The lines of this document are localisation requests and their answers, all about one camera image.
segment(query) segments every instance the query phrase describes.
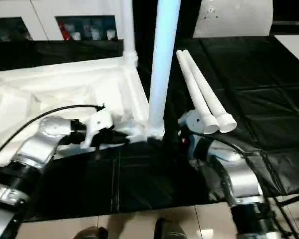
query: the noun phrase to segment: robotic arm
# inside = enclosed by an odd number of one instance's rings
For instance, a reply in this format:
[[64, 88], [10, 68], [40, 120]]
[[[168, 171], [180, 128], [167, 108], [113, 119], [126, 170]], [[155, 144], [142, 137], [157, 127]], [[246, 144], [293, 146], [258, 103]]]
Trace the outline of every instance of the robotic arm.
[[87, 148], [96, 146], [94, 141], [100, 144], [106, 139], [105, 143], [110, 143], [108, 136], [116, 137], [115, 143], [127, 141], [126, 135], [115, 134], [112, 129], [112, 117], [105, 108], [94, 113], [86, 125], [76, 119], [45, 117], [37, 133], [23, 143], [11, 162], [0, 167], [0, 239], [16, 237], [26, 202], [58, 146], [81, 144], [81, 148]]
[[226, 201], [237, 228], [238, 239], [280, 239], [274, 227], [274, 213], [263, 197], [255, 173], [232, 147], [216, 140], [193, 135], [202, 132], [199, 114], [189, 111], [179, 120], [182, 142], [188, 158], [205, 160], [221, 179]]

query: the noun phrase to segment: white pole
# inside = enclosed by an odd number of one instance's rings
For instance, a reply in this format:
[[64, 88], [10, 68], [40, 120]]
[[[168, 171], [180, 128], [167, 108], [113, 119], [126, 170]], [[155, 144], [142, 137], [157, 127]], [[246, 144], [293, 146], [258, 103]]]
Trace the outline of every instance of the white pole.
[[123, 20], [123, 57], [127, 64], [137, 66], [138, 56], [135, 51], [133, 6], [132, 0], [121, 1], [122, 20]]
[[205, 98], [210, 111], [216, 117], [219, 125], [219, 131], [221, 133], [228, 133], [233, 131], [237, 127], [237, 123], [233, 116], [226, 112], [223, 105], [220, 103], [219, 99], [211, 89], [210, 85], [206, 81], [205, 77], [201, 73], [200, 69], [196, 65], [196, 62], [191, 57], [188, 50], [183, 51], [184, 56], [189, 64], [190, 70], [192, 71], [195, 80], [200, 88], [200, 91]]
[[184, 75], [186, 85], [188, 87], [189, 94], [193, 100], [195, 108], [198, 110], [201, 116], [201, 123], [203, 125], [204, 134], [212, 134], [218, 130], [218, 123], [208, 108], [208, 105], [201, 94], [199, 87], [195, 81], [195, 78], [190, 71], [184, 53], [181, 50], [176, 52], [178, 62], [180, 64], [181, 71]]
[[181, 0], [158, 0], [150, 85], [148, 137], [162, 139], [164, 111]]

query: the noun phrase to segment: person's foot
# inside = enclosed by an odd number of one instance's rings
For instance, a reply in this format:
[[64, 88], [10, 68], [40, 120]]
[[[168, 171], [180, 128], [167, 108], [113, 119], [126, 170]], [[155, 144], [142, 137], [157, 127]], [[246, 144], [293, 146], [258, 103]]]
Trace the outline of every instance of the person's foot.
[[156, 222], [154, 239], [187, 239], [187, 236], [178, 223], [161, 218]]
[[73, 239], [107, 239], [108, 231], [105, 228], [89, 227], [85, 228]]

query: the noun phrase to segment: white pvc pipe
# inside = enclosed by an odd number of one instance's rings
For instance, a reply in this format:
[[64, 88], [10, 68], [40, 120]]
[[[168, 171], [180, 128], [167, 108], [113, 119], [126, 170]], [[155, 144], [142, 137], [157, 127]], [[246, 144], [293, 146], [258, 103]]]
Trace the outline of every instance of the white pvc pipe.
[[233, 116], [226, 112], [223, 105], [211, 89], [210, 85], [206, 81], [205, 77], [201, 73], [200, 69], [196, 65], [194, 59], [191, 57], [188, 50], [184, 50], [184, 56], [189, 64], [190, 70], [193, 73], [195, 80], [200, 88], [200, 91], [205, 98], [210, 111], [216, 117], [219, 125], [219, 131], [221, 133], [228, 133], [233, 131], [237, 127], [237, 123]]
[[132, 0], [121, 0], [123, 20], [123, 57], [126, 63], [137, 66], [138, 56], [135, 51], [134, 22]]
[[195, 78], [190, 71], [187, 60], [184, 53], [181, 50], [176, 52], [178, 62], [180, 64], [181, 71], [184, 75], [186, 85], [188, 87], [189, 94], [193, 100], [195, 108], [198, 110], [201, 116], [201, 123], [203, 124], [203, 133], [212, 134], [218, 130], [218, 123], [208, 108], [208, 105], [201, 94], [199, 87], [195, 81]]
[[164, 136], [164, 111], [181, 0], [159, 0], [150, 85], [147, 135]]

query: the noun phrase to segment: table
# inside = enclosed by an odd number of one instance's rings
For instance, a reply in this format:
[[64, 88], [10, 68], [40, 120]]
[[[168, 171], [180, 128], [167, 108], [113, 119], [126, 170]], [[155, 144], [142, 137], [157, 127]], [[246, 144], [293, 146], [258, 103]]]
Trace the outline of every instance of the table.
[[[118, 56], [119, 42], [0, 44], [0, 70]], [[299, 54], [299, 46], [288, 46]], [[274, 37], [182, 39], [238, 123], [221, 137], [249, 160], [273, 195], [299, 193], [299, 60]], [[149, 97], [152, 49], [139, 55]], [[54, 161], [28, 211], [28, 221], [160, 209], [224, 200], [215, 172], [192, 167], [177, 145], [177, 119], [193, 105], [176, 57], [166, 102], [164, 142], [152, 140]]]

